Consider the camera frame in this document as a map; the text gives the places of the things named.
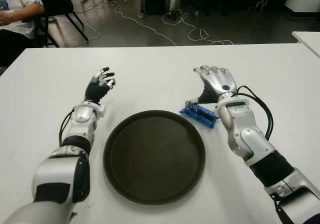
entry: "black pants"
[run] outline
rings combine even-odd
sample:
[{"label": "black pants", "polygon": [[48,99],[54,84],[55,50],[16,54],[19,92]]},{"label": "black pants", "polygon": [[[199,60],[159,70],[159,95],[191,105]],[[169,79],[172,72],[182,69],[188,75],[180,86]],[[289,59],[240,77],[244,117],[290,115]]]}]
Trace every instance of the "black pants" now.
[{"label": "black pants", "polygon": [[0,30],[0,67],[8,67],[26,49],[34,48],[35,42],[20,33]]}]

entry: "round tray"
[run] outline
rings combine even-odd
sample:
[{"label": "round tray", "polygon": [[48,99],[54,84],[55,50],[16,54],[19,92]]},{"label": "round tray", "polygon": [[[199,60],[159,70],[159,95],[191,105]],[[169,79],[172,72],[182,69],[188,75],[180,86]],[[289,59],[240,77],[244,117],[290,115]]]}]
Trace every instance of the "round tray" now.
[{"label": "round tray", "polygon": [[111,133],[103,154],[106,176],[125,198],[145,205],[174,202],[197,184],[205,148],[194,126],[162,110],[137,113]]}]

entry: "white table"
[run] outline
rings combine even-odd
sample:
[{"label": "white table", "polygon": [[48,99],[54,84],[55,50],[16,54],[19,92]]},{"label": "white table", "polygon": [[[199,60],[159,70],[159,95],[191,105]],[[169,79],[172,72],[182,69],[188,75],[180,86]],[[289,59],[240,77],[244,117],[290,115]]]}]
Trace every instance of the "white table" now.
[{"label": "white table", "polygon": [[292,36],[320,58],[320,32],[293,31]]},{"label": "white table", "polygon": [[[0,223],[32,201],[33,174],[58,146],[66,113],[84,96],[91,76],[109,66],[116,87],[102,103],[90,154],[91,192],[78,204],[77,224],[273,224],[280,223],[260,181],[232,153],[221,121],[211,130],[189,119],[206,149],[202,179],[183,199],[143,206],[120,196],[105,179],[103,149],[111,131],[146,110],[174,113],[199,96],[203,84],[193,68],[228,68],[238,85],[248,85],[271,109],[270,141],[320,188],[320,60],[302,44],[185,47],[27,49],[0,77]],[[252,104],[257,124],[264,112]]]}]

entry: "black cable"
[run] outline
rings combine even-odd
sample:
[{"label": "black cable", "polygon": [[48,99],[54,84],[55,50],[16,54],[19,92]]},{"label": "black cable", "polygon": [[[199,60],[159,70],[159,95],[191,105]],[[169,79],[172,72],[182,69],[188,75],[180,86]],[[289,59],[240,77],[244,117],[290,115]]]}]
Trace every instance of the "black cable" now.
[{"label": "black cable", "polygon": [[63,119],[62,123],[61,123],[61,126],[60,126],[60,131],[59,131],[59,146],[61,145],[61,142],[62,142],[62,134],[67,126],[67,124],[69,123],[70,121],[70,118],[71,118],[71,114],[74,112],[75,109],[72,109],[66,116],[65,118]]},{"label": "black cable", "polygon": [[[246,93],[239,93],[239,90],[240,90],[241,88],[246,88],[249,92],[252,93],[253,96],[252,96],[252,95],[249,95],[249,94],[246,94]],[[266,114],[267,119],[268,119],[268,127],[267,127],[266,132],[265,132],[265,138],[266,138],[267,140],[269,140],[269,139],[270,139],[270,136],[271,136],[271,133],[272,133],[272,131],[273,131],[273,129],[274,129],[274,118],[273,118],[272,113],[271,113],[270,109],[268,108],[268,106],[267,106],[249,87],[247,87],[246,85],[240,86],[240,87],[237,89],[236,93],[234,93],[234,94],[232,95],[232,97],[237,96],[237,95],[239,95],[239,96],[246,96],[246,97],[248,97],[248,98],[253,99],[253,100],[254,100],[255,102],[257,102],[257,103],[262,107],[262,109],[265,111],[265,114]]]}]

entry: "wire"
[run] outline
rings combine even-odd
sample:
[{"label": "wire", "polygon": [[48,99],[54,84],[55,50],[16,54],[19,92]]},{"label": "wire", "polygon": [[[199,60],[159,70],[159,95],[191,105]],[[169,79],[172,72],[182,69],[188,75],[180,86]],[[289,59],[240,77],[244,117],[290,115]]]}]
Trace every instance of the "wire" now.
[{"label": "wire", "polygon": [[103,7],[105,4],[107,4],[107,3],[104,2],[104,1],[106,1],[106,0],[101,0],[101,1],[99,1],[98,3],[96,3],[96,4],[93,4],[93,5],[88,6],[87,9],[82,10],[82,11],[75,11],[75,13],[86,13],[86,12],[88,12],[88,11],[93,10],[96,6],[99,6],[99,5],[101,5],[101,4],[102,4],[102,7]]},{"label": "wire", "polygon": [[96,29],[94,29],[91,25],[89,25],[88,20],[87,20],[87,18],[85,17],[85,15],[84,15],[83,13],[81,13],[81,15],[82,15],[82,17],[83,17],[83,19],[84,19],[84,21],[85,21],[85,24],[86,24],[89,28],[91,28],[91,29],[96,33],[96,36],[93,37],[93,38],[91,38],[91,39],[89,39],[88,41],[81,42],[80,44],[76,45],[75,48],[77,48],[77,47],[79,47],[79,46],[81,46],[81,45],[83,45],[83,44],[86,44],[86,43],[88,43],[88,42],[91,42],[91,41],[93,41],[93,40],[96,40],[96,39],[98,39],[98,38],[101,36],[100,32],[98,32],[98,31],[97,31]]},{"label": "wire", "polygon": [[140,22],[138,22],[136,19],[134,19],[134,18],[132,18],[132,17],[128,17],[128,16],[125,16],[121,11],[119,11],[119,10],[117,10],[117,8],[118,8],[118,6],[120,5],[120,2],[117,2],[117,1],[113,1],[116,5],[115,5],[115,8],[114,8],[114,12],[115,13],[117,13],[117,14],[120,14],[123,18],[125,18],[125,19],[129,19],[129,20],[132,20],[132,21],[134,21],[135,23],[137,23],[139,26],[141,26],[141,27],[144,27],[144,28],[147,28],[147,29],[150,29],[150,30],[152,30],[152,31],[154,31],[154,33],[155,34],[157,34],[157,35],[159,35],[159,36],[161,36],[161,37],[163,37],[163,38],[165,38],[165,39],[167,39],[169,42],[171,42],[174,46],[178,46],[173,40],[171,40],[169,37],[167,37],[166,35],[164,35],[164,34],[161,34],[161,33],[159,33],[159,32],[157,32],[157,30],[156,29],[154,29],[154,28],[152,28],[152,27],[150,27],[150,26],[147,26],[147,25],[143,25],[143,24],[141,24]]},{"label": "wire", "polygon": [[191,35],[191,33],[192,33],[193,31],[195,31],[197,28],[196,28],[196,26],[194,26],[194,25],[192,25],[192,24],[190,24],[190,23],[188,23],[188,22],[185,21],[186,18],[188,17],[188,15],[189,15],[188,13],[183,13],[181,9],[176,9],[175,14],[177,15],[177,17],[179,17],[179,20],[178,20],[178,22],[176,22],[176,23],[169,23],[169,22],[165,21],[165,17],[166,17],[168,14],[169,14],[169,13],[166,13],[166,14],[164,14],[164,15],[162,16],[162,22],[163,22],[164,24],[171,25],[171,26],[177,26],[177,25],[179,25],[179,24],[181,24],[181,23],[184,23],[184,24],[186,24],[187,26],[192,27],[192,29],[191,29],[191,30],[189,31],[189,33],[188,33],[188,39],[191,40],[191,41],[194,41],[194,42],[207,41],[207,42],[210,42],[210,45],[212,45],[212,44],[214,44],[214,43],[220,43],[220,44],[224,45],[225,42],[229,42],[229,43],[231,43],[232,45],[234,45],[234,43],[233,43],[231,40],[210,40],[210,39],[208,39],[208,38],[210,37],[210,35],[209,35],[208,32],[207,32],[205,29],[203,29],[203,28],[201,28],[201,29],[199,30],[199,34],[200,34],[200,37],[201,37],[201,38],[199,38],[199,39],[194,39],[194,38],[192,38],[190,35]]},{"label": "wire", "polygon": [[[251,94],[253,96],[249,95],[249,94],[246,94],[246,93],[239,93],[239,90],[241,88],[246,88],[249,92],[251,92]],[[268,119],[268,127],[267,127],[266,132],[265,132],[265,138],[267,140],[269,140],[270,136],[272,134],[272,131],[274,129],[274,118],[273,118],[272,113],[271,113],[270,109],[268,108],[268,106],[246,85],[240,86],[237,89],[236,93],[234,93],[232,95],[232,97],[234,97],[234,96],[245,96],[245,97],[251,98],[262,107],[262,109],[264,110],[264,112],[265,112],[265,114],[267,116],[267,119]]]},{"label": "wire", "polygon": [[68,122],[70,121],[71,118],[71,114],[74,112],[74,108],[65,116],[65,118],[63,119],[61,126],[60,126],[60,131],[59,131],[59,146],[61,145],[62,142],[62,134],[68,124]]}]

